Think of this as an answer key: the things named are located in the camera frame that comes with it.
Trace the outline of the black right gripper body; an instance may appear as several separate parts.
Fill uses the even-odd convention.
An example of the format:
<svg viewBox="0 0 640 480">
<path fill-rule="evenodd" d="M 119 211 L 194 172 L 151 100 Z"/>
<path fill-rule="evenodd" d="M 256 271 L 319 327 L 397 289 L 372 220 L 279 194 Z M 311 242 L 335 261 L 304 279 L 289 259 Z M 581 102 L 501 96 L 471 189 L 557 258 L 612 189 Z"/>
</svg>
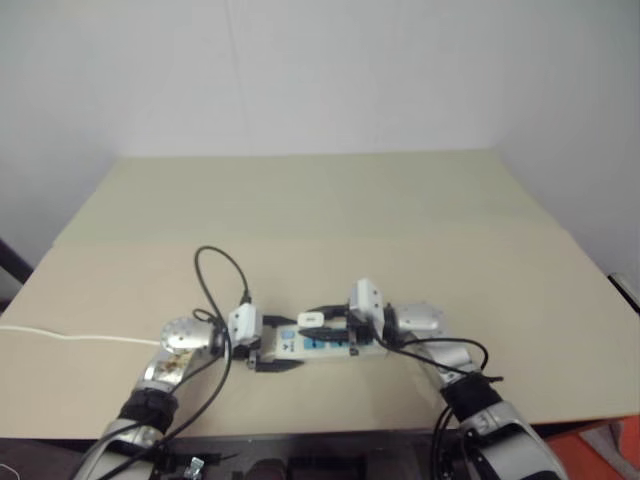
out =
<svg viewBox="0 0 640 480">
<path fill-rule="evenodd" d="M 381 339 L 381 303 L 366 304 L 363 308 L 349 305 L 346 315 L 349 355 L 358 356 L 366 347 Z"/>
</svg>

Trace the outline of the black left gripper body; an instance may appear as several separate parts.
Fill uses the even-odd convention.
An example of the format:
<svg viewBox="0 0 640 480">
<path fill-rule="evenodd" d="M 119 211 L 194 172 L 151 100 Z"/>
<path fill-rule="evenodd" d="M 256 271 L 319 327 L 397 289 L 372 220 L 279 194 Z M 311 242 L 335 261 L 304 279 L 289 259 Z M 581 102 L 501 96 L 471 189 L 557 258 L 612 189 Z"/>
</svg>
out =
<svg viewBox="0 0 640 480">
<path fill-rule="evenodd" d="M 263 318 L 260 314 L 241 315 L 233 313 L 228 319 L 232 343 L 232 358 L 235 361 L 251 362 L 260 354 L 263 338 Z"/>
</svg>

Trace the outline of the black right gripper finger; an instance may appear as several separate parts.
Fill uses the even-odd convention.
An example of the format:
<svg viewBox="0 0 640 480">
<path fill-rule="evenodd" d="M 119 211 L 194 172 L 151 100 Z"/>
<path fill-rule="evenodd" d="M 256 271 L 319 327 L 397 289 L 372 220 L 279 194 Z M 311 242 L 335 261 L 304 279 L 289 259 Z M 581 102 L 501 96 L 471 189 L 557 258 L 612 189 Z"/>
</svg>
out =
<svg viewBox="0 0 640 480">
<path fill-rule="evenodd" d="M 299 334 L 303 337 L 312 339 L 313 341 L 338 343 L 340 345 L 349 343 L 349 333 L 344 328 L 329 327 L 313 327 L 303 328 L 299 330 Z"/>
<path fill-rule="evenodd" d="M 344 318 L 347 312 L 347 304 L 330 304 L 313 307 L 305 312 L 305 325 L 324 326 L 331 320 Z"/>
</svg>

